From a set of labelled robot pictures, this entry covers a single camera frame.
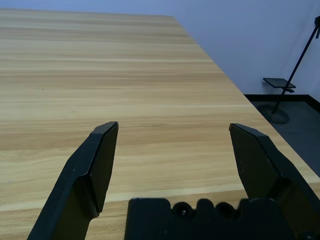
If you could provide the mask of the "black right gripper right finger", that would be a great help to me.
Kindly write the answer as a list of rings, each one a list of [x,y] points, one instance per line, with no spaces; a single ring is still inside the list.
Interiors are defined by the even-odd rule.
[[[254,128],[232,123],[229,132],[247,196],[274,200],[298,239],[318,240],[320,200],[294,164]]]

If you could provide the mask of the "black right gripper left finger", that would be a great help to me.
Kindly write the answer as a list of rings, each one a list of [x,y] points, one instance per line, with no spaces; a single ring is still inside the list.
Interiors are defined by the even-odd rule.
[[[103,211],[119,124],[97,126],[64,165],[29,236],[30,240],[84,240]]]

